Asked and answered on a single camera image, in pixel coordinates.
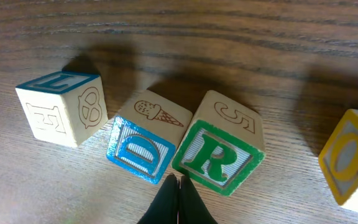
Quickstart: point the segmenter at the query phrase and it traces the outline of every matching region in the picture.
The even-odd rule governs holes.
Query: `alphabet block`
[[[229,196],[264,157],[259,114],[210,90],[190,123],[172,167]]]
[[[319,155],[336,202],[358,212],[358,110],[347,110]]]
[[[99,75],[55,72],[16,87],[34,137],[77,147],[108,120]]]
[[[157,184],[193,114],[145,90],[116,115],[107,158],[129,172]]]

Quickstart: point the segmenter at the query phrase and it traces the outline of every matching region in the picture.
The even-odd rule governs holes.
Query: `brown wood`
[[[135,223],[157,193],[106,159],[111,122],[78,149],[32,136],[14,87],[87,58],[110,118],[148,87],[261,114],[268,156],[232,197],[195,183],[219,223],[358,223],[317,159],[358,109],[358,1],[0,1],[0,223]]]

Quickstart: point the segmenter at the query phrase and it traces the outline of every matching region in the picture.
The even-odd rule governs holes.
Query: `wooden surface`
[[[219,223],[358,223],[317,159],[358,109],[358,1],[0,1],[0,223],[136,223],[160,187],[106,159],[111,122],[78,149],[32,136],[14,87],[87,60],[109,118],[148,87],[193,113],[214,89],[261,114],[267,158],[246,182],[195,184]]]

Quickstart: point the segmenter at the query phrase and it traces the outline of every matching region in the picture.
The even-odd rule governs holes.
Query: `yellow block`
[[[358,110],[347,110],[319,155],[336,202],[358,212]]]

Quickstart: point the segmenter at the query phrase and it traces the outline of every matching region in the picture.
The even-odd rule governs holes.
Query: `wood grain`
[[[76,60],[102,75],[110,118],[146,88],[260,113],[262,165],[231,197],[195,183],[219,223],[358,223],[317,159],[358,109],[358,1],[0,1],[0,223],[136,223],[161,185],[106,159],[111,122],[78,149],[34,139],[14,87]]]

